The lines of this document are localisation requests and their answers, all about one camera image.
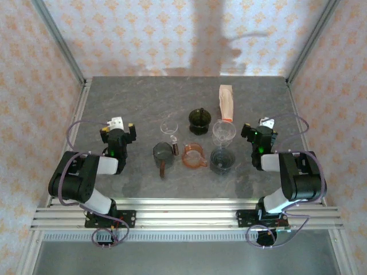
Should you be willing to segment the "clear glass cup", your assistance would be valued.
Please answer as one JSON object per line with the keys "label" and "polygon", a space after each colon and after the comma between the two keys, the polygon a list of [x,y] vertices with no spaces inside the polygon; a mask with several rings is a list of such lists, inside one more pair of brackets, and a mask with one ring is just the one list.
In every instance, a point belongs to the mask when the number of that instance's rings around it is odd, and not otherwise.
{"label": "clear glass cup", "polygon": [[235,125],[226,120],[218,120],[212,128],[213,143],[219,147],[227,147],[236,135]]}

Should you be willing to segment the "beige coffee filter pack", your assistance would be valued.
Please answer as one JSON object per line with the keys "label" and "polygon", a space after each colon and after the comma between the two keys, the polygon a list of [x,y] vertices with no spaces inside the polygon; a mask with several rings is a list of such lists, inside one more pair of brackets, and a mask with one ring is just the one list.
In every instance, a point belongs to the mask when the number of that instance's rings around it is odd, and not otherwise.
{"label": "beige coffee filter pack", "polygon": [[221,118],[225,121],[233,122],[234,101],[233,89],[231,85],[220,85],[219,106],[221,111]]}

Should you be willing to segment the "dark grey coffee dripper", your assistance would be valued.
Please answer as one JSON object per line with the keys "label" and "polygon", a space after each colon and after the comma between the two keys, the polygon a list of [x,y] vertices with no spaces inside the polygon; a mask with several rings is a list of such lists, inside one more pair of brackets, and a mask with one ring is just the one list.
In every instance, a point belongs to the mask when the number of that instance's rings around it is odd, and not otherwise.
{"label": "dark grey coffee dripper", "polygon": [[219,175],[230,172],[235,163],[234,153],[224,147],[216,148],[210,155],[210,169]]}

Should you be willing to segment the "clear glass server brown handle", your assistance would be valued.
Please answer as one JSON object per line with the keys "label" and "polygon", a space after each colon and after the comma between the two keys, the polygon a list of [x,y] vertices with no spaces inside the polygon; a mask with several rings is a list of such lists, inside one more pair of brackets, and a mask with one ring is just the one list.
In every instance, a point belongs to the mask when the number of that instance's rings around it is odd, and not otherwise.
{"label": "clear glass server brown handle", "polygon": [[171,147],[173,149],[173,155],[179,155],[179,148],[178,148],[178,123],[172,119],[165,119],[160,126],[161,132],[165,137],[167,142],[170,142]]}

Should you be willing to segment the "dark green coffee dripper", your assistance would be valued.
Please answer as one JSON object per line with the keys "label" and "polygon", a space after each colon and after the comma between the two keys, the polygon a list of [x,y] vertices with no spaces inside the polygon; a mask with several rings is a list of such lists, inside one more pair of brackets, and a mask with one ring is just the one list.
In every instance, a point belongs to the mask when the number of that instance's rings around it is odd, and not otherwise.
{"label": "dark green coffee dripper", "polygon": [[195,135],[204,135],[209,130],[212,120],[210,113],[204,108],[195,109],[189,114],[190,131]]}

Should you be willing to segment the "orange glass server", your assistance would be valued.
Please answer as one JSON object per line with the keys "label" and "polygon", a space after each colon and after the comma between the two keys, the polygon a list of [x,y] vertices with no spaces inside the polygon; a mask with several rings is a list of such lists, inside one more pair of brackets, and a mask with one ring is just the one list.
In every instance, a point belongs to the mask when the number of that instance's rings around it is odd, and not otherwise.
{"label": "orange glass server", "polygon": [[182,162],[186,167],[192,169],[208,166],[204,150],[198,143],[189,143],[184,146]]}

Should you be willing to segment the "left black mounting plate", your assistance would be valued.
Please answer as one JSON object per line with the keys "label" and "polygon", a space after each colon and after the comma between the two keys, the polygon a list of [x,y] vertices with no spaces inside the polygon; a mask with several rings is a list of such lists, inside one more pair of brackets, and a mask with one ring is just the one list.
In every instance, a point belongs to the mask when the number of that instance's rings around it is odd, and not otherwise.
{"label": "left black mounting plate", "polygon": [[[125,225],[121,225],[121,222],[101,217],[90,212],[84,212],[85,215],[85,228],[126,228]],[[136,211],[135,210],[116,210],[108,213],[109,216],[119,218],[125,221],[130,228],[135,227]]]}

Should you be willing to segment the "black mounting plate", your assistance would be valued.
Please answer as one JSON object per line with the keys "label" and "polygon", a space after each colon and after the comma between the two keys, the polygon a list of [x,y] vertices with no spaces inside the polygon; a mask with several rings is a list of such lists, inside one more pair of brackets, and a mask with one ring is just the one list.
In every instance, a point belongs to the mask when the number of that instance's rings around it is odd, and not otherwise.
{"label": "black mounting plate", "polygon": [[263,214],[261,210],[237,210],[236,219],[238,227],[250,227],[253,225],[263,225],[270,228],[288,227],[287,216],[279,214]]}
{"label": "black mounting plate", "polygon": [[[85,228],[126,228],[125,225],[121,225],[121,222],[101,217],[90,212],[84,212],[85,215]],[[135,210],[116,210],[108,213],[109,216],[119,218],[125,221],[130,228],[135,227],[136,211]]]}

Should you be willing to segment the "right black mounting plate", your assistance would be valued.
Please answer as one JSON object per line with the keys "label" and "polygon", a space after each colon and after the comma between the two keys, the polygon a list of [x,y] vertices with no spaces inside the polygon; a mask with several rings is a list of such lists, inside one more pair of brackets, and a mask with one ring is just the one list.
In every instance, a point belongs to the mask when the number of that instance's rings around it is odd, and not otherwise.
{"label": "right black mounting plate", "polygon": [[263,225],[270,228],[288,227],[287,216],[279,214],[263,214],[261,210],[237,210],[236,219],[238,227],[250,227],[253,225]]}

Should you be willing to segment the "aluminium side rail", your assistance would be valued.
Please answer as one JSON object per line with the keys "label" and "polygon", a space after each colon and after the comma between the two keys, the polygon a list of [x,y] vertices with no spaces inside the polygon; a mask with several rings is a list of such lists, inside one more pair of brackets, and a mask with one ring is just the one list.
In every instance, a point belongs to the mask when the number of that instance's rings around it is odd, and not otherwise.
{"label": "aluminium side rail", "polygon": [[[84,84],[84,86],[81,90],[77,106],[75,107],[75,111],[74,111],[73,116],[72,116],[71,124],[78,121],[78,120],[81,120],[81,118],[83,117],[83,112],[84,112],[85,104],[87,102],[87,98],[88,98],[88,94],[89,94],[91,84],[92,84],[92,78],[87,78],[86,82],[85,82],[85,84]],[[79,130],[79,126],[75,125],[75,126],[72,127],[72,129],[70,131],[69,139],[70,139],[72,145],[74,145],[74,143],[75,143],[78,130]],[[64,147],[63,147],[63,150],[62,150],[61,155],[60,155],[60,159],[62,158],[64,152],[68,151],[68,150],[71,150],[71,148],[70,148],[67,140],[65,140]],[[53,197],[48,195],[48,197],[46,199],[46,202],[45,202],[45,206],[49,207],[52,203],[52,200],[53,200]]]}
{"label": "aluminium side rail", "polygon": [[[291,85],[290,85],[290,82],[286,79],[286,85],[287,85],[287,89],[289,91],[289,94],[290,94],[290,99],[291,99],[291,102],[292,102],[292,107],[293,107],[293,110],[294,110],[294,113],[297,115],[297,116],[301,116],[298,112],[298,107],[296,106],[296,102],[295,102],[295,99],[294,99],[294,96],[291,92]],[[304,124],[303,121],[301,121],[301,119],[299,118],[296,118],[296,122],[297,122],[297,125],[298,125],[298,128],[299,128],[299,132],[303,132],[305,129],[306,129],[306,125]],[[302,144],[303,144],[303,148],[308,151],[309,150],[309,146],[308,146],[308,143],[307,143],[307,136],[305,135],[305,133],[302,133],[300,135],[300,138],[302,139]],[[327,201],[325,200],[325,197],[322,197],[318,200],[318,202],[326,207],[327,206]]]}

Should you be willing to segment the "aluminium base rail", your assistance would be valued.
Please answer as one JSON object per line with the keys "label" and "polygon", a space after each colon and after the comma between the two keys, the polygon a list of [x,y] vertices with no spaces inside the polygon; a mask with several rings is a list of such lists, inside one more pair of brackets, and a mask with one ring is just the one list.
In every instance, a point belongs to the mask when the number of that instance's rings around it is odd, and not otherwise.
{"label": "aluminium base rail", "polygon": [[[238,230],[237,210],[252,210],[256,199],[154,199],[120,198],[119,210],[135,210],[135,230],[199,231]],[[297,229],[310,216],[304,229],[343,229],[337,207],[305,203],[288,211],[289,225]],[[38,208],[32,230],[82,230],[85,216],[78,206],[63,206],[52,199],[49,207]]]}

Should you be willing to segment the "aluminium frame post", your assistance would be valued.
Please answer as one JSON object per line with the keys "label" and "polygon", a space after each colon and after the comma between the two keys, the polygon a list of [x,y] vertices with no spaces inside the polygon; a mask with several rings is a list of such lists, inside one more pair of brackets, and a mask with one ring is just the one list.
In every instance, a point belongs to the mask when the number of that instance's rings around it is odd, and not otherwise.
{"label": "aluminium frame post", "polygon": [[312,29],[312,32],[310,33],[308,39],[306,40],[306,44],[304,45],[302,51],[300,52],[299,56],[297,57],[295,61],[295,64],[293,65],[292,69],[290,70],[289,75],[286,78],[286,83],[288,87],[292,84],[292,82],[294,82],[296,76],[302,69],[309,54],[311,53],[313,47],[317,43],[328,21],[334,14],[335,9],[337,8],[340,1],[341,0],[327,0],[326,6],[324,7],[323,11],[321,12],[319,19],[317,20],[314,28]]}
{"label": "aluminium frame post", "polygon": [[86,83],[86,79],[84,78],[81,72],[81,69],[79,68],[66,40],[64,39],[63,35],[61,34],[60,29],[58,28],[57,24],[55,23],[44,0],[31,0],[31,3],[33,4],[37,13],[43,20],[48,32],[53,37],[59,51],[61,52],[66,62],[68,63],[76,80],[78,81],[79,84],[84,86]]}

